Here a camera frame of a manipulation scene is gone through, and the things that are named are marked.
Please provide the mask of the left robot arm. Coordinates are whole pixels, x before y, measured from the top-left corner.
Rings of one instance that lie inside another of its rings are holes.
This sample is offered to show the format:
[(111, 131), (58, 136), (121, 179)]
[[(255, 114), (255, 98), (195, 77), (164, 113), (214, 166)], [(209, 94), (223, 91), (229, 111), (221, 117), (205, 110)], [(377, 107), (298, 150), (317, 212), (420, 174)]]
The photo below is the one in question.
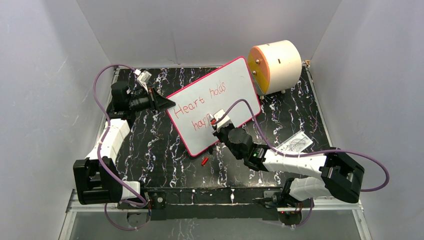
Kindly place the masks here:
[(78, 200), (82, 205), (130, 201), (137, 208), (149, 203), (149, 194), (139, 181), (119, 178), (116, 159), (134, 124), (136, 113), (154, 113), (175, 107), (176, 103), (160, 95), (153, 87), (133, 90), (126, 82), (111, 85), (111, 102), (105, 109), (106, 122), (97, 144), (90, 153), (73, 164)]

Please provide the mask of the red marker cap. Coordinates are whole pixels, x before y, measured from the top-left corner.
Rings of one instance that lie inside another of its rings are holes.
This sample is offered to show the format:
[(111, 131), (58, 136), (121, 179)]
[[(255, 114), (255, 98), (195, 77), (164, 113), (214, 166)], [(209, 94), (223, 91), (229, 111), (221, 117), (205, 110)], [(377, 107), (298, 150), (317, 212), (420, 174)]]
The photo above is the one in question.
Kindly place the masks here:
[(209, 161), (209, 158), (208, 157), (205, 157), (203, 160), (202, 160), (202, 162), (201, 162), (201, 165), (202, 166), (205, 166), (206, 165), (206, 163)]

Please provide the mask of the pink-framed whiteboard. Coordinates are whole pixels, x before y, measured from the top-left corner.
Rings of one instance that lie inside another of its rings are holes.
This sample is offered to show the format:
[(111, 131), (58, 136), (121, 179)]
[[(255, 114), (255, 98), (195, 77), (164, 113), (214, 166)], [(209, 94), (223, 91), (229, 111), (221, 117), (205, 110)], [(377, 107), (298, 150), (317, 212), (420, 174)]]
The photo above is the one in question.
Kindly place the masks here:
[(218, 141), (212, 134), (208, 114), (228, 110), (240, 99), (248, 103), (238, 103), (228, 114), (235, 127), (250, 121), (252, 115), (261, 113), (255, 83), (244, 57), (232, 60), (167, 99), (175, 102), (174, 107), (167, 109), (167, 114), (192, 157)]

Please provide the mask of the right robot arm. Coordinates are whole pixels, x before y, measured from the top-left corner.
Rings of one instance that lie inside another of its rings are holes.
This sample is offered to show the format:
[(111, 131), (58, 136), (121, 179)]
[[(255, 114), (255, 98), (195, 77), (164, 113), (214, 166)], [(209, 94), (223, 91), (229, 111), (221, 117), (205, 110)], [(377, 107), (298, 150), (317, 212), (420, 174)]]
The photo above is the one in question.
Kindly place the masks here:
[(255, 143), (243, 128), (232, 124), (216, 127), (212, 134), (251, 170), (303, 175), (304, 178), (289, 178), (284, 184), (281, 199), (288, 207), (318, 197), (334, 197), (350, 204), (359, 201), (365, 169), (344, 152), (280, 155)]

